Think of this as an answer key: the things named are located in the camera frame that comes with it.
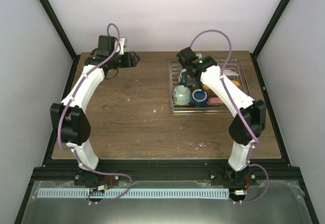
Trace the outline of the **light green ceramic bowl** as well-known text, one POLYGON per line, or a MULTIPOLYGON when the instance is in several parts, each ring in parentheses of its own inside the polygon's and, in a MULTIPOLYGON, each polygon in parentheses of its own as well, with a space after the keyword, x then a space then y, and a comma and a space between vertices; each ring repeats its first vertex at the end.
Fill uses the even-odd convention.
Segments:
POLYGON ((175 105, 185 106, 191 102, 191 91, 184 85, 174 87, 172 91, 172 101, 175 105))

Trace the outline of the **dark blue mug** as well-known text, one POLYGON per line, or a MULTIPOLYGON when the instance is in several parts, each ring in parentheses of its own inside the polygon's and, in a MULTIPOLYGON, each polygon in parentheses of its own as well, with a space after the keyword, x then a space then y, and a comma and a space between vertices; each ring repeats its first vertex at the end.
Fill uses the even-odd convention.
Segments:
POLYGON ((208 106, 208 94, 203 89, 194 90, 191 100, 194 108, 206 108, 208 106))

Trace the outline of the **red and teal plate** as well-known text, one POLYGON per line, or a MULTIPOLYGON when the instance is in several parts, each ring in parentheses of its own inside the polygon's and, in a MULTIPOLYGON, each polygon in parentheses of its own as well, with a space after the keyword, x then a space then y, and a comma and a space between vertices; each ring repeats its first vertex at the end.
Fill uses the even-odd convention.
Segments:
POLYGON ((231 70, 231 69, 225 69, 224 71, 223 71, 223 74, 225 75, 225 76, 239 76, 239 74, 236 72, 236 71, 233 71, 233 70, 231 70))

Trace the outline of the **pink polka dot plate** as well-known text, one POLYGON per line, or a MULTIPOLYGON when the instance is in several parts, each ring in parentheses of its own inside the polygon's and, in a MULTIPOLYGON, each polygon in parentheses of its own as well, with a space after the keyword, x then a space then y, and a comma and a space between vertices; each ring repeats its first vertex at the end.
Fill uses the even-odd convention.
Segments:
POLYGON ((208 104, 210 105, 223 105, 224 102, 219 97, 212 97, 208 99, 208 104))

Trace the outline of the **orange polka dot plate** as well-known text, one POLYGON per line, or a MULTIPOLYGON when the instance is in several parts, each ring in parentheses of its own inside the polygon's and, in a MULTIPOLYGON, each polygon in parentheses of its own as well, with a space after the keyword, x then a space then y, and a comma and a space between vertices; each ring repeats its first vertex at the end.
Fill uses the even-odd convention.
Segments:
MULTIPOLYGON (((238 88, 241 88, 241 84, 238 81, 232 80, 232 83, 235 84, 238 88)), ((209 86, 207 86, 207 85, 203 85, 203 89, 211 90, 211 88, 209 86)))

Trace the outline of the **white bowl with blue rim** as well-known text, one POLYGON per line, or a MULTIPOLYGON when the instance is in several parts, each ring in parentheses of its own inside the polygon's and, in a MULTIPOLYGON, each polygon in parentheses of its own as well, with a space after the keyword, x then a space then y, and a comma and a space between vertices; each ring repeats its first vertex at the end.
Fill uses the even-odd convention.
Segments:
POLYGON ((186 69, 182 69, 179 76, 178 76, 179 84, 183 86, 187 86, 187 71, 186 69))

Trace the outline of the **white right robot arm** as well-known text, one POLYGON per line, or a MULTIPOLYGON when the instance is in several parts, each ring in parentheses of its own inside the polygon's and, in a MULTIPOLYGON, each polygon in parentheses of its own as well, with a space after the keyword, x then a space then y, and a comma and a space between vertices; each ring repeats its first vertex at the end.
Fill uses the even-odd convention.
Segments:
POLYGON ((266 126, 266 105, 255 101, 238 88, 225 74, 216 60, 210 56, 198 57, 190 47, 176 55, 181 66, 191 78, 209 87, 227 106, 233 116, 229 134, 233 147, 226 171, 226 180, 232 185, 244 178, 244 170, 250 163, 252 149, 258 144, 266 126))

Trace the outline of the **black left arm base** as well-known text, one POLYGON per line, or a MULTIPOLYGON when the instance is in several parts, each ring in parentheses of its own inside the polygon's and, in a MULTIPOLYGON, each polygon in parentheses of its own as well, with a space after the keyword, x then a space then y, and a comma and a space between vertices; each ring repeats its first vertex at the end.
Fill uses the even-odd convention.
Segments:
POLYGON ((115 177, 96 174, 90 171, 81 170, 75 176, 74 184, 76 186, 98 187, 108 185, 109 187, 116 186, 119 180, 115 177))

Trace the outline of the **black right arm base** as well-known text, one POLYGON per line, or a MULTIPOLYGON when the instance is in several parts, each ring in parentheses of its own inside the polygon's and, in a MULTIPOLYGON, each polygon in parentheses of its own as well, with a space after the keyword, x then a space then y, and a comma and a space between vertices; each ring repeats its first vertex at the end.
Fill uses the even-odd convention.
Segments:
POLYGON ((249 186, 256 185, 256 180, 251 177, 253 174, 249 167, 236 172, 230 166, 211 167, 209 169, 210 180, 215 185, 223 186, 249 186))

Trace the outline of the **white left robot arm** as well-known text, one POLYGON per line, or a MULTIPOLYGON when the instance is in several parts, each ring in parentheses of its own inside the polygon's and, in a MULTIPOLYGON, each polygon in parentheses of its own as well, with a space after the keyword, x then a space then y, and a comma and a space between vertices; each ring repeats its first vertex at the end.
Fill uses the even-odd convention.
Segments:
POLYGON ((110 70, 136 67, 140 57, 125 51, 126 39, 110 35, 99 36, 98 47, 85 59, 81 75, 69 94, 50 107, 53 129, 61 150, 70 150, 78 165, 88 170, 86 180, 99 185, 104 173, 98 169, 99 158, 93 151, 89 137, 91 126, 86 117, 88 103, 110 70))

